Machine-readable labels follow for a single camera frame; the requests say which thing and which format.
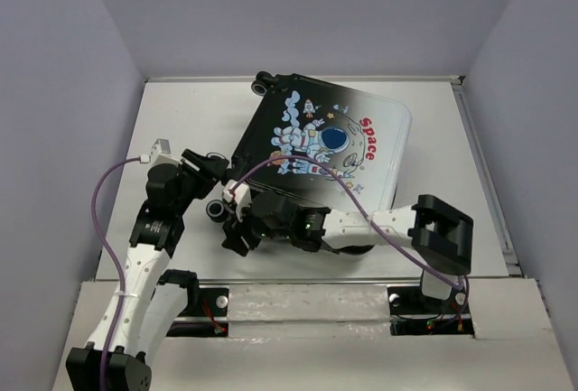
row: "wall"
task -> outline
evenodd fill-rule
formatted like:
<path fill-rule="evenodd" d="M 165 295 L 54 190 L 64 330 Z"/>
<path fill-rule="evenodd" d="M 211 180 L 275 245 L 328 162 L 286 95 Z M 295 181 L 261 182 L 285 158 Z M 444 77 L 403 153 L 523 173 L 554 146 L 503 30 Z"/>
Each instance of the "wall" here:
<path fill-rule="evenodd" d="M 92 188 L 125 157 L 144 84 L 101 0 L 1 0 L 0 15 L 0 388 L 44 391 L 96 267 Z"/>
<path fill-rule="evenodd" d="M 508 0 L 104 0 L 146 77 L 465 74 Z"/>
<path fill-rule="evenodd" d="M 466 91 L 514 246 L 578 386 L 578 0 L 511 0 Z"/>

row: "gray wall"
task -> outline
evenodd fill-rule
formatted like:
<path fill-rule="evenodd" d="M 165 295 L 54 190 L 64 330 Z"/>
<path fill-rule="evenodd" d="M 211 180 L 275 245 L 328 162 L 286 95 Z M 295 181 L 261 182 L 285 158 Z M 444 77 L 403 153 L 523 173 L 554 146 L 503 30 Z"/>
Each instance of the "gray wall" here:
<path fill-rule="evenodd" d="M 147 77 L 465 74 L 508 0 L 104 0 Z"/>
<path fill-rule="evenodd" d="M 101 0 L 0 0 L 0 16 L 0 388 L 44 391 L 97 262 L 90 195 L 144 84 Z"/>
<path fill-rule="evenodd" d="M 521 265 L 578 386 L 578 0 L 511 0 L 466 80 Z"/>

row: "white table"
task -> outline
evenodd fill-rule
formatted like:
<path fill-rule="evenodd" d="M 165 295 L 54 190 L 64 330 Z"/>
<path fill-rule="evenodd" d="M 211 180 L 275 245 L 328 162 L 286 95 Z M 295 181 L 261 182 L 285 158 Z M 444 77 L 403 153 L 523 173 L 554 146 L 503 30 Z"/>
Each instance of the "white table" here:
<path fill-rule="evenodd" d="M 452 86 L 448 81 L 339 80 L 339 84 L 405 103 L 413 124 L 398 179 L 396 206 L 415 203 L 431 193 L 471 215 L 474 223 L 474 276 L 507 276 L 499 232 L 490 208 Z M 172 151 L 185 148 L 229 157 L 260 101 L 249 81 L 213 80 L 150 82 L 128 154 L 148 152 L 159 137 L 168 138 Z M 135 216 L 145 199 L 146 168 L 128 165 L 123 173 L 108 229 L 108 239 L 121 261 Z M 207 198 L 217 198 L 219 188 Z M 185 215 L 185 233 L 174 254 L 172 268 L 189 269 L 205 281 L 375 281 L 414 278 L 419 269 L 391 247 L 376 247 L 365 256 L 304 253 L 292 247 L 262 244 L 248 257 L 220 246 L 221 228 L 205 214 L 207 201 L 194 201 Z M 107 255 L 97 279 L 114 280 L 117 273 Z"/>
<path fill-rule="evenodd" d="M 83 284 L 53 391 L 71 391 L 64 361 L 70 348 L 84 346 L 115 284 Z M 318 293 L 338 290 L 335 285 L 325 288 Z M 285 284 L 270 284 L 268 290 L 268 299 L 284 303 Z M 165 339 L 151 366 L 151 391 L 573 391 L 533 280 L 471 281 L 475 339 L 392 337 L 387 304 L 377 296 L 385 287 L 356 284 L 339 290 L 339 297 L 325 295 L 317 303 L 313 297 L 303 305 L 317 312 L 358 314 L 358 318 L 337 323 L 328 317 L 314 323 L 292 316 L 289 323 L 268 325 L 230 321 L 227 339 Z M 367 290 L 365 299 L 362 290 Z M 244 292 L 231 295 L 229 308 L 255 312 L 255 296 L 243 297 Z M 298 297 L 291 299 L 301 302 Z M 344 308 L 348 303 L 366 307 Z M 294 314 L 292 305 L 286 307 L 285 312 L 260 309 L 259 319 L 272 319 L 267 314 Z M 308 312 L 301 309 L 300 314 L 304 317 Z M 363 321 L 364 315 L 372 320 Z"/>

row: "bolt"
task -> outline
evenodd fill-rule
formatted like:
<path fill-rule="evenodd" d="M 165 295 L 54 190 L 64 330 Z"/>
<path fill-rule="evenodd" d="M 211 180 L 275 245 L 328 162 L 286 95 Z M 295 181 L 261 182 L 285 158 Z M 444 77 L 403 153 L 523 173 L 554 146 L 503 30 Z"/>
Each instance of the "bolt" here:
<path fill-rule="evenodd" d="M 227 296 L 225 296 L 225 295 L 223 295 L 223 294 L 222 294 L 221 296 L 219 296 L 219 297 L 217 298 L 216 304 L 217 304 L 217 306 L 218 306 L 220 309 L 227 308 L 227 305 L 228 305 L 228 298 L 227 298 Z"/>

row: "astronaut helmet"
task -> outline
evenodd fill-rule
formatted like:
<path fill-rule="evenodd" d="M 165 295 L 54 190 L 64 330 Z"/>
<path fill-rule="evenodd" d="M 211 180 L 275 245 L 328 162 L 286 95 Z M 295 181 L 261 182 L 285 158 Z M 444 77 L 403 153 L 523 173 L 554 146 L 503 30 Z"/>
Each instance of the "astronaut helmet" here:
<path fill-rule="evenodd" d="M 350 145 L 350 137 L 343 129 L 337 126 L 324 128 L 319 133 L 319 140 L 323 147 L 335 154 L 343 152 Z"/>

